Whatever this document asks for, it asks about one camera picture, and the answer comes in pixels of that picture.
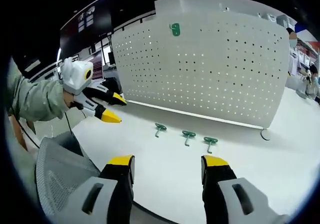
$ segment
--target white table surface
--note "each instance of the white table surface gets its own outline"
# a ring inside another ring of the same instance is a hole
[[[202,202],[201,156],[204,136],[218,138],[212,155],[229,162],[269,199],[279,214],[293,214],[313,188],[320,163],[320,107],[286,88],[269,128],[260,130],[129,103],[110,107],[120,124],[89,117],[73,128],[79,143],[103,169],[114,156],[135,155],[134,200],[166,219],[181,224],[206,223]],[[167,131],[155,137],[155,123]],[[182,130],[196,133],[184,145]]]

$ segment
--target face mask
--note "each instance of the face mask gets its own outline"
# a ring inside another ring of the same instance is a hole
[[[297,39],[289,39],[289,44],[291,48],[296,47],[297,43],[298,43]]]

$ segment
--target ceiling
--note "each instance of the ceiling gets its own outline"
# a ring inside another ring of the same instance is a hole
[[[21,70],[39,59],[41,67],[56,60],[60,28],[95,0],[13,0],[9,15],[10,47]],[[153,10],[155,0],[112,0],[111,17],[114,27]],[[274,7],[297,21],[320,40],[319,5],[316,0],[255,0]]]

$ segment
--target perforated white panel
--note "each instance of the perforated white panel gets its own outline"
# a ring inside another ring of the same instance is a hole
[[[288,33],[280,25],[233,12],[185,13],[112,40],[126,99],[270,126],[289,63]]]

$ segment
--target gray sleeve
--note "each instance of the gray sleeve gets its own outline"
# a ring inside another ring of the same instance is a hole
[[[60,119],[68,110],[64,102],[63,87],[58,81],[43,80],[31,83],[24,78],[11,59],[7,76],[9,112],[16,118],[30,121]]]

